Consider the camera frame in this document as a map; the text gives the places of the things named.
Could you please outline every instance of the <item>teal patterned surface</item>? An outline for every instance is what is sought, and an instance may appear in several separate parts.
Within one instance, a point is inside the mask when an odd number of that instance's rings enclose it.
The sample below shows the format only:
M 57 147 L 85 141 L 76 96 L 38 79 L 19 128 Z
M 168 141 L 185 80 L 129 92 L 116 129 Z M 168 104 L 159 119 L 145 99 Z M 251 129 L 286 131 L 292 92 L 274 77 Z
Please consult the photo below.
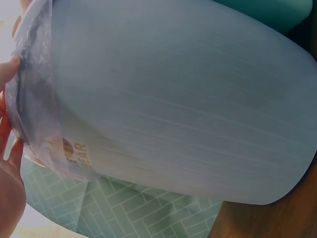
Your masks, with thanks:
M 22 177 L 28 204 L 92 238 L 206 238 L 221 206 L 113 178 L 61 179 L 26 159 Z

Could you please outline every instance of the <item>wooden surface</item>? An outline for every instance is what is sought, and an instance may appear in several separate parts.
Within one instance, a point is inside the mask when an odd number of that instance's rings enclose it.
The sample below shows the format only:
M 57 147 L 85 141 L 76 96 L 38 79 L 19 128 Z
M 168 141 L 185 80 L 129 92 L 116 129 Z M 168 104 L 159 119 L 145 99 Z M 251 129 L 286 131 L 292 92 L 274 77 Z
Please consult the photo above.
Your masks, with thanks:
M 315 59 L 316 12 L 315 4 L 309 19 L 288 36 Z M 297 186 L 273 204 L 224 202 L 209 238 L 317 238 L 317 157 Z

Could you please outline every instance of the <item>ribbed texture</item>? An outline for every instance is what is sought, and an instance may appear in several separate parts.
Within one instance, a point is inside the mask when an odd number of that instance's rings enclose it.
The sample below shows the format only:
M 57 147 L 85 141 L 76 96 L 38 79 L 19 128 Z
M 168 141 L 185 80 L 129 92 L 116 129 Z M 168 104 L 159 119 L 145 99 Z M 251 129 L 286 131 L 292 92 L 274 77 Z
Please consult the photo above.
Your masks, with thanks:
M 97 172 L 265 204 L 308 168 L 317 65 L 282 35 L 209 0 L 78 0 L 67 16 L 55 77 L 76 116 L 60 114 Z

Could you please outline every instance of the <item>green fabric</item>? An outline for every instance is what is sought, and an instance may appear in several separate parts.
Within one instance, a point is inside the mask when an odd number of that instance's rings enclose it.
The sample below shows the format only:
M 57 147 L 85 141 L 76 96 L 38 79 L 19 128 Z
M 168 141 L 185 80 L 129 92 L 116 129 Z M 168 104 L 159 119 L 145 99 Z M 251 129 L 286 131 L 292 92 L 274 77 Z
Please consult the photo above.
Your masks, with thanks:
M 310 14 L 312 0 L 214 0 L 286 33 Z
M 113 178 L 61 179 L 23 160 L 27 202 L 57 224 L 96 238 L 206 238 L 221 202 Z

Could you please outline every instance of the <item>clear plastic bag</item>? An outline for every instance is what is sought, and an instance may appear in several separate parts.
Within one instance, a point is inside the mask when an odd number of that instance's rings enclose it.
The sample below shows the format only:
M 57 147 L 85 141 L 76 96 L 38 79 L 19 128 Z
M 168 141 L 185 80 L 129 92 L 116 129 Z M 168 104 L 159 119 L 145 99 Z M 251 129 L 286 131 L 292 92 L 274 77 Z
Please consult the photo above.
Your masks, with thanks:
M 53 0 L 34 0 L 16 33 L 21 67 L 5 87 L 7 111 L 16 136 L 24 141 L 26 157 L 40 160 L 60 176 L 79 180 L 99 177 L 65 157 L 54 90 L 51 57 Z

